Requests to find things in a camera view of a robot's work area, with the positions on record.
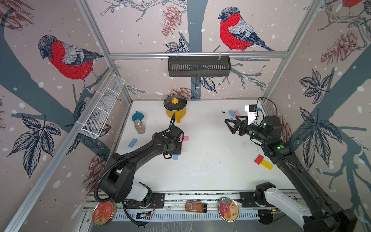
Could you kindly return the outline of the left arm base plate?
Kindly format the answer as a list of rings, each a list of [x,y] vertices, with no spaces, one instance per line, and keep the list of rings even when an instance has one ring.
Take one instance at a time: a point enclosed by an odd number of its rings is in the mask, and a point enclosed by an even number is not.
[[[126,209],[163,209],[165,203],[165,193],[153,192],[141,202],[136,200],[126,200],[124,206]]]

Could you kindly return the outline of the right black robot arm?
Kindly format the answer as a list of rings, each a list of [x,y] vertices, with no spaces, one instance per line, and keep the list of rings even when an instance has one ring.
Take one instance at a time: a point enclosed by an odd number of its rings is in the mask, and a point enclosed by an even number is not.
[[[257,185],[254,198],[259,206],[272,205],[295,221],[305,232],[352,232],[357,217],[350,209],[343,209],[332,200],[300,164],[290,146],[281,140],[283,126],[276,116],[266,116],[262,124],[250,124],[246,116],[226,119],[232,134],[248,135],[260,141],[263,153],[291,181],[306,206],[283,194],[274,184]]]

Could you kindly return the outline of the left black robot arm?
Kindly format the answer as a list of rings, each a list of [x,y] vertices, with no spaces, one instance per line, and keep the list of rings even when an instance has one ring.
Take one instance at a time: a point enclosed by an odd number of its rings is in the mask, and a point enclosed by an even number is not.
[[[134,175],[158,155],[172,159],[173,155],[181,154],[184,132],[174,125],[175,119],[176,114],[173,114],[169,128],[153,134],[151,141],[144,146],[124,155],[115,153],[108,159],[94,188],[96,202],[134,200],[142,207],[151,204],[152,190],[142,182],[135,184]]]

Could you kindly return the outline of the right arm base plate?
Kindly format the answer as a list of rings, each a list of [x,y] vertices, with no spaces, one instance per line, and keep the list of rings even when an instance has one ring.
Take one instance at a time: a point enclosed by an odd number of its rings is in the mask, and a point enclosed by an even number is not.
[[[244,208],[274,208],[273,205],[268,203],[266,204],[259,204],[255,200],[255,193],[252,191],[243,191],[239,193],[240,199],[237,201],[242,204]]]

